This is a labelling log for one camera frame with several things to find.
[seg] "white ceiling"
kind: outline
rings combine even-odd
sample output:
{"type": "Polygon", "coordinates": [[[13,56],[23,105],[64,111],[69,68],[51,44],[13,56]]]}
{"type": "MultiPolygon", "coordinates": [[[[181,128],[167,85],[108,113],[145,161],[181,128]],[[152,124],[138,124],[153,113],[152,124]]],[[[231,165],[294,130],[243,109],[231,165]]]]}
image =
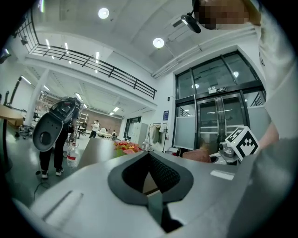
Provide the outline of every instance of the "white ceiling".
{"type": "MultiPolygon", "coordinates": [[[[27,67],[27,72],[33,74],[37,79],[40,78],[44,69],[41,67],[27,67]]],[[[104,90],[93,84],[70,77],[68,75],[50,71],[49,79],[44,92],[51,93],[57,97],[75,97],[75,93],[79,93],[84,104],[89,108],[98,110],[102,113],[109,114],[115,107],[120,109],[114,112],[114,116],[126,116],[139,110],[145,110],[146,107],[141,103],[121,97],[116,93],[104,90]]]]}
{"type": "Polygon", "coordinates": [[[101,55],[115,51],[153,73],[195,45],[227,33],[202,28],[196,34],[183,23],[173,27],[191,10],[191,0],[48,0],[44,13],[35,7],[34,23],[43,44],[46,37],[62,47],[67,40],[69,49],[87,54],[106,47],[101,55]],[[102,7],[110,12],[106,19],[98,17],[102,7]],[[155,48],[156,37],[166,46],[155,48]]]}

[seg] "ceiling pipe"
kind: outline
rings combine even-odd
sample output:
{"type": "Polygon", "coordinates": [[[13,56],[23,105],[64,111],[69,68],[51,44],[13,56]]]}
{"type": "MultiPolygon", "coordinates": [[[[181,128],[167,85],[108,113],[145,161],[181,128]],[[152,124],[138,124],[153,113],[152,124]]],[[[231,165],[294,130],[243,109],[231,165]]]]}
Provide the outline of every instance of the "ceiling pipe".
{"type": "Polygon", "coordinates": [[[193,56],[194,54],[206,51],[207,49],[216,47],[223,43],[230,42],[232,40],[246,38],[246,37],[250,37],[252,35],[256,35],[256,31],[253,26],[249,26],[249,27],[245,27],[245,28],[242,28],[239,30],[235,30],[233,32],[225,33],[221,36],[214,37],[210,40],[207,40],[199,45],[192,47],[191,49],[183,52],[182,54],[178,55],[174,59],[170,60],[167,64],[165,64],[163,67],[161,67],[159,70],[157,70],[154,74],[152,74],[152,77],[154,77],[154,78],[160,77],[161,75],[165,74],[167,71],[172,69],[174,66],[181,63],[185,58],[189,58],[189,57],[193,56]]]}

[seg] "gray floor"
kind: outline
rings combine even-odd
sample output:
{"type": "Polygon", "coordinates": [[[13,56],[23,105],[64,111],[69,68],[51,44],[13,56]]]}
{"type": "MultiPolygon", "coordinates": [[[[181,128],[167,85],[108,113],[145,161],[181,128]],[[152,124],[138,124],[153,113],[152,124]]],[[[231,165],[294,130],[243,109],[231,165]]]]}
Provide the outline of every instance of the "gray floor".
{"type": "MultiPolygon", "coordinates": [[[[80,139],[77,140],[79,144],[79,158],[84,152],[88,142],[88,134],[86,134],[86,136],[81,135],[80,139]]],[[[32,139],[16,138],[14,136],[14,130],[9,126],[7,128],[7,152],[8,157],[13,163],[12,169],[5,174],[12,197],[30,206],[34,200],[34,191],[41,182],[41,175],[35,174],[39,171],[39,152],[33,145],[32,139]]],[[[64,168],[62,176],[56,176],[54,153],[52,153],[48,180],[44,180],[48,184],[43,184],[44,187],[41,185],[38,187],[35,198],[46,190],[45,187],[54,186],[75,171],[75,169],[71,169],[67,166],[66,158],[63,160],[62,167],[64,168]]]]}

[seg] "black metal railing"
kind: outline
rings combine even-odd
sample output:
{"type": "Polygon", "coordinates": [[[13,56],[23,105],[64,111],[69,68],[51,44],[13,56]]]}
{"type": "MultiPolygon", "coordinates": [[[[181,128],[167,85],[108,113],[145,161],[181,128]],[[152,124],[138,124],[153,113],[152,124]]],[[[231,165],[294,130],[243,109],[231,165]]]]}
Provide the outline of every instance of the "black metal railing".
{"type": "Polygon", "coordinates": [[[66,50],[65,48],[57,46],[47,46],[40,44],[35,32],[32,16],[32,10],[31,12],[25,14],[21,26],[16,31],[16,34],[18,34],[21,39],[26,39],[27,43],[25,46],[29,54],[50,57],[53,60],[66,60],[71,64],[78,64],[81,67],[94,70],[96,73],[105,74],[108,76],[108,78],[116,79],[132,87],[134,90],[138,90],[148,95],[152,99],[155,98],[155,93],[157,92],[156,89],[111,64],[81,52],[70,49],[66,50]]]}

